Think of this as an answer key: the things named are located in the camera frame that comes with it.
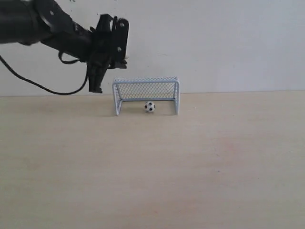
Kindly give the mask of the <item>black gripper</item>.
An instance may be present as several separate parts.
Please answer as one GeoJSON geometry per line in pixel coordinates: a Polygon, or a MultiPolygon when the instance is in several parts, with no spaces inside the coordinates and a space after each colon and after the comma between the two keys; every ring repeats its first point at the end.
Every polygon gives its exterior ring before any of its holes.
{"type": "Polygon", "coordinates": [[[101,84],[108,69],[127,68],[129,21],[101,14],[96,27],[90,27],[86,51],[89,92],[102,93],[101,84]]]}

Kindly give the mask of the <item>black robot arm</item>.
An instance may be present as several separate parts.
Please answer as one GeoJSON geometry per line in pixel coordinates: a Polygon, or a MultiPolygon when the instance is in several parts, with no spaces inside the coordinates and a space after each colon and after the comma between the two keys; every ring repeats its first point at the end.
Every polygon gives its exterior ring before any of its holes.
{"type": "Polygon", "coordinates": [[[101,14],[96,27],[86,29],[54,0],[2,0],[0,42],[31,46],[42,43],[58,51],[63,64],[86,64],[81,89],[102,93],[108,69],[125,69],[129,21],[101,14]]]}

